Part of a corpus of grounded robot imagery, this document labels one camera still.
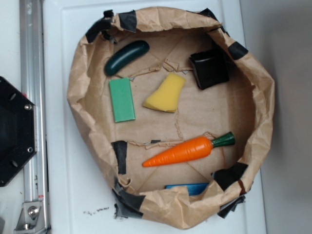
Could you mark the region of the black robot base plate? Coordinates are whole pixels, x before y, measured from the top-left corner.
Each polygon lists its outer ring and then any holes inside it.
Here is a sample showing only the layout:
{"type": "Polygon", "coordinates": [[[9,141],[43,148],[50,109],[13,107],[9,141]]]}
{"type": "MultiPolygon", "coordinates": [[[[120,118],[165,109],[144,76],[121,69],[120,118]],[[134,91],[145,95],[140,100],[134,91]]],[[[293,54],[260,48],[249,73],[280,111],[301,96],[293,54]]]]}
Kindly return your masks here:
{"type": "Polygon", "coordinates": [[[7,186],[35,152],[34,104],[1,77],[0,186],[7,186]]]}

